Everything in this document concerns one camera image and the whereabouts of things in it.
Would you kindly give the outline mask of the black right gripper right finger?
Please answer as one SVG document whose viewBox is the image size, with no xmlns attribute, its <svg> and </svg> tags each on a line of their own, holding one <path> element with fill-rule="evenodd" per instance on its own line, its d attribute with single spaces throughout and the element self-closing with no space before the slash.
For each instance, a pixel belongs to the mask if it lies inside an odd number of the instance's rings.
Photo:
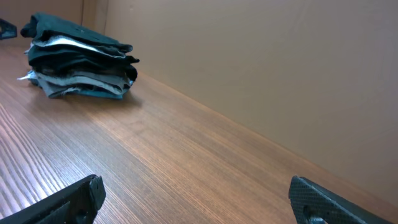
<svg viewBox="0 0 398 224">
<path fill-rule="evenodd" d="M 305 177 L 293 176 L 289 200 L 297 223 L 390 224 Z"/>
</svg>

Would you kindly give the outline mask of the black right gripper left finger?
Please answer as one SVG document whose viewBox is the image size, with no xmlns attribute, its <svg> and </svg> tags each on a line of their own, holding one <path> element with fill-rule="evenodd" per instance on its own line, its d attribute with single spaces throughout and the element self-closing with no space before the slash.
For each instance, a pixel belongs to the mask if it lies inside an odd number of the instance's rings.
<svg viewBox="0 0 398 224">
<path fill-rule="evenodd" d="M 1 219 L 1 224 L 92 224 L 105 198 L 102 177 L 91 174 Z"/>
</svg>

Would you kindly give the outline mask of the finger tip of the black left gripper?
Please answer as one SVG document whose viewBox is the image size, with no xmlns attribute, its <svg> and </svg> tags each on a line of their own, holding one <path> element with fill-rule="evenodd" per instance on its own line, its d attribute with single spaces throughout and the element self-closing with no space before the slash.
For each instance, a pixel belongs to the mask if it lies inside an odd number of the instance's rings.
<svg viewBox="0 0 398 224">
<path fill-rule="evenodd" d="M 0 39 L 12 39 L 17 37 L 17 27 L 10 22 L 0 19 Z"/>
</svg>

